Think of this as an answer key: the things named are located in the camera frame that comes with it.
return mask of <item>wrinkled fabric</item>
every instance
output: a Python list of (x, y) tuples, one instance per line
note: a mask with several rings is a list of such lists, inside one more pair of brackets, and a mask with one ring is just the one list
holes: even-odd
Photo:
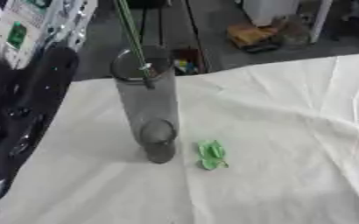
[[(0, 224), (359, 223), (359, 55), (177, 79), (178, 153), (149, 164), (112, 80), (75, 82)], [(204, 171), (218, 140), (228, 169)]]

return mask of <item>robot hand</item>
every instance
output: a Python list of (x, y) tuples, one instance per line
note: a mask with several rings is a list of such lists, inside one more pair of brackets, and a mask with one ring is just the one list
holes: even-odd
[(50, 126), (78, 62), (74, 50), (60, 45), (21, 70), (0, 59), (0, 199)]

